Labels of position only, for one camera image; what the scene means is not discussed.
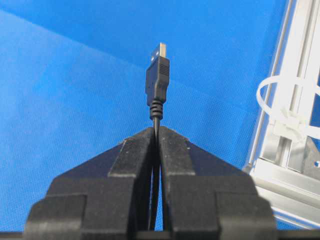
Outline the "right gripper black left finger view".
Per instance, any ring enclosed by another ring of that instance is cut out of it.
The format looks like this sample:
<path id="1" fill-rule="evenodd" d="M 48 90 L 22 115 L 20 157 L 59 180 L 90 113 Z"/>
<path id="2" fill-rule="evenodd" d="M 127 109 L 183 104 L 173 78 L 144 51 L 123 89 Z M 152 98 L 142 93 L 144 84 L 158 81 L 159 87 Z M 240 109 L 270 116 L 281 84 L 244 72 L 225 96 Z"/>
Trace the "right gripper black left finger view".
<path id="1" fill-rule="evenodd" d="M 28 215 L 26 240 L 128 240 L 149 228 L 149 127 L 57 176 Z"/>

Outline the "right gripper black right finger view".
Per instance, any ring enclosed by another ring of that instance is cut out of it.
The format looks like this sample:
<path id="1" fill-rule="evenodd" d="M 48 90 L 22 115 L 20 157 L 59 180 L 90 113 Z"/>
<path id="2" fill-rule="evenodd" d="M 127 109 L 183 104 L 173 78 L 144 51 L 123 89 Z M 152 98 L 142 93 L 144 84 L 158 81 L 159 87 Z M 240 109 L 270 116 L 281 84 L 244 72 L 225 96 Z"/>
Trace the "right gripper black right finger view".
<path id="1" fill-rule="evenodd" d="M 174 240 L 275 240 L 270 203 L 242 170 L 159 130 L 164 228 Z"/>

